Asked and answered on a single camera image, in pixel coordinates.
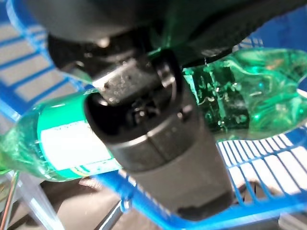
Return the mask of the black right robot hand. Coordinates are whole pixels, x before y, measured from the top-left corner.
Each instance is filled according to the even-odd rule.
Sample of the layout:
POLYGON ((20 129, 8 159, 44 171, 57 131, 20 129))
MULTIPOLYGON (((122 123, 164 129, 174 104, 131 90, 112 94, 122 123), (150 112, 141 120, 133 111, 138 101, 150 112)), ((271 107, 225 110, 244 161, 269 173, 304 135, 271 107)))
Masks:
POLYGON ((27 0, 55 66, 96 88, 86 119, 122 168, 177 216, 228 208, 233 189, 183 67, 216 61, 304 0, 27 0))

